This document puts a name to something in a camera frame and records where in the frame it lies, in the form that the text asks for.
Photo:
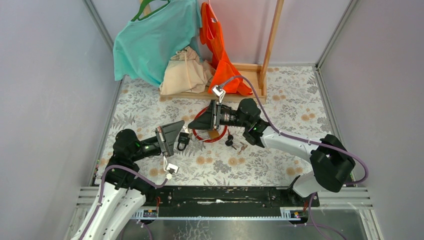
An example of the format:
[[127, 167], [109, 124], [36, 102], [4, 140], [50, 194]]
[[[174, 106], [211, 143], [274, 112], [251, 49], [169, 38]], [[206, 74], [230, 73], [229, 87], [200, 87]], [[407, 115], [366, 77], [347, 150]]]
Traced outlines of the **black headed key bunch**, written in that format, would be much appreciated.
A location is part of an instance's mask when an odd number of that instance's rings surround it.
[[237, 150], [237, 148], [234, 145], [234, 136], [231, 134], [231, 132], [229, 130], [227, 130], [226, 132], [227, 132], [227, 140], [225, 141], [225, 145], [227, 147], [231, 147], [231, 148]]

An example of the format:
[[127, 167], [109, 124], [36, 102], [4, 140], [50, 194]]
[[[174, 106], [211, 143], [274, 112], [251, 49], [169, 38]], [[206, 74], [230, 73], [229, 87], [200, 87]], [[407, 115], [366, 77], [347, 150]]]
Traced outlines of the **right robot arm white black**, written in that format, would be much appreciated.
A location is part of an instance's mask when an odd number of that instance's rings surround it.
[[269, 119], [261, 118], [261, 106], [252, 98], [242, 99], [237, 109], [211, 100], [204, 113], [191, 121], [188, 128], [211, 131], [220, 126], [240, 127], [249, 144], [280, 150], [308, 161], [312, 170], [296, 177], [286, 193], [287, 201], [293, 206], [301, 205], [315, 192], [338, 193], [356, 165], [339, 139], [331, 134], [321, 139], [307, 139], [278, 131]]

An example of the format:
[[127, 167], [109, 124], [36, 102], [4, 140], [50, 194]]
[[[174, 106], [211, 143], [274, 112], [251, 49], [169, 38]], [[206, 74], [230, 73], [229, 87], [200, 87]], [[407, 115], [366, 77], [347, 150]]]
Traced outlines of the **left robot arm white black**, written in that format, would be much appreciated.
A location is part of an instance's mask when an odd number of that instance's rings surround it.
[[[95, 199], [74, 240], [114, 240], [141, 206], [155, 200], [155, 191], [165, 186], [178, 166], [167, 159], [174, 154], [174, 145], [184, 128], [183, 120], [158, 126], [153, 137], [140, 140], [132, 129], [116, 134], [112, 157], [101, 176]], [[161, 184], [156, 184], [139, 173], [137, 161], [161, 156], [166, 172]]]

